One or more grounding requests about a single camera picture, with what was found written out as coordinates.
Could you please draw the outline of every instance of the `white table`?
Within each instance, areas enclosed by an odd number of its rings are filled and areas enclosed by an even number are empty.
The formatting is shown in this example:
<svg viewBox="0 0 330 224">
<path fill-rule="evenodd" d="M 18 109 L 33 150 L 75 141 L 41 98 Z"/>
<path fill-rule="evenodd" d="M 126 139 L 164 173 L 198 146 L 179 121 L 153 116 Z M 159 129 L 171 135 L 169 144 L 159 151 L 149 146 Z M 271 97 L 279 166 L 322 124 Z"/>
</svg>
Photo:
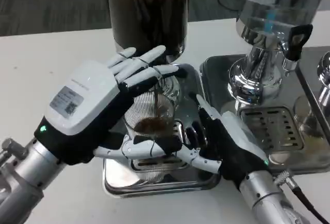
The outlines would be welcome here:
<svg viewBox="0 0 330 224">
<path fill-rule="evenodd" d="M 330 11 L 318 12 L 307 46 L 330 45 Z M 248 53 L 236 33 L 235 19 L 189 23 L 187 48 L 178 62 L 196 69 L 208 57 Z M 115 52 L 111 29 L 0 38 L 0 141 L 27 144 L 54 90 L 82 61 L 105 61 Z M 297 182 L 330 220 L 330 173 L 297 176 Z M 285 189 L 295 208 L 318 221 Z M 102 189 L 102 160 L 66 167 L 46 189 L 28 224 L 47 223 L 255 223 L 231 182 L 212 190 L 134 199 L 115 199 Z"/>
</svg>

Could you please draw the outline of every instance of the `green indicator light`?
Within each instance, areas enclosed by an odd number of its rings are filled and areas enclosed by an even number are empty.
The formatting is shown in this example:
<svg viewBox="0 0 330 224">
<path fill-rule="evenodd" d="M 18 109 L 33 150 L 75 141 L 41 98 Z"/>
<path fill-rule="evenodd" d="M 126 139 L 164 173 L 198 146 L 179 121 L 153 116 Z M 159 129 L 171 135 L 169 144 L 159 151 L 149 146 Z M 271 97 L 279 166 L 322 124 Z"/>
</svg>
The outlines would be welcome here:
<svg viewBox="0 0 330 224">
<path fill-rule="evenodd" d="M 45 132 L 47 130 L 46 125 L 40 127 L 40 132 Z"/>
</svg>

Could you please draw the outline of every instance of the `white label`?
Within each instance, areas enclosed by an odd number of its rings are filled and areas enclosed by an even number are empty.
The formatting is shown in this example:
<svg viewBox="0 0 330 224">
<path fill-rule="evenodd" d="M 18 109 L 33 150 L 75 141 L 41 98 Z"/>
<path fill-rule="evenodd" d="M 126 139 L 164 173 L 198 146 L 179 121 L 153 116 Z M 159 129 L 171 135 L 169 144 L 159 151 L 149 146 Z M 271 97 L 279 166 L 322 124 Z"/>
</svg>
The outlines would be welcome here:
<svg viewBox="0 0 330 224">
<path fill-rule="evenodd" d="M 69 118 L 74 114 L 83 100 L 84 98 L 82 96 L 65 86 L 54 97 L 50 107 L 61 114 L 64 118 Z"/>
</svg>

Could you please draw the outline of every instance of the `glass cup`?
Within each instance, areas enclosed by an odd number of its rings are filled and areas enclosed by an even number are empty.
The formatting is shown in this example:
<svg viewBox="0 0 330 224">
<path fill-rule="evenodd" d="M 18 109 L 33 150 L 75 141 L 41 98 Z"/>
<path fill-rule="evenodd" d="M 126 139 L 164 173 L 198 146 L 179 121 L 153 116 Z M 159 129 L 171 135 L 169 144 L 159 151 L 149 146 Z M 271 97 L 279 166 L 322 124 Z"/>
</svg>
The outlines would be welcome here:
<svg viewBox="0 0 330 224">
<path fill-rule="evenodd" d="M 137 56 L 165 45 L 171 63 L 185 48 L 188 0 L 108 0 L 117 50 L 135 47 Z"/>
<path fill-rule="evenodd" d="M 174 106 L 165 95 L 146 92 L 134 99 L 124 115 L 128 135 L 148 136 L 151 139 L 173 134 Z"/>
</svg>

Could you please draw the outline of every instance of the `dark liquid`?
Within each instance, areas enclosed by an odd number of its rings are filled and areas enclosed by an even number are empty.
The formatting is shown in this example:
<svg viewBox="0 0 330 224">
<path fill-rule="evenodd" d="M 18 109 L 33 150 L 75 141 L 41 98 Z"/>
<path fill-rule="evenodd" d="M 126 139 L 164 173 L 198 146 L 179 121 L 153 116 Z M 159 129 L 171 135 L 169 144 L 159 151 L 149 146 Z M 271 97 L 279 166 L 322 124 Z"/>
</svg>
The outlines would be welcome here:
<svg viewBox="0 0 330 224">
<path fill-rule="evenodd" d="M 165 45 L 167 55 L 178 55 L 187 32 L 187 0 L 109 0 L 116 42 L 143 54 Z"/>
<path fill-rule="evenodd" d="M 170 118 L 150 117 L 139 121 L 134 131 L 145 134 L 170 134 L 173 132 L 173 126 Z"/>
</svg>

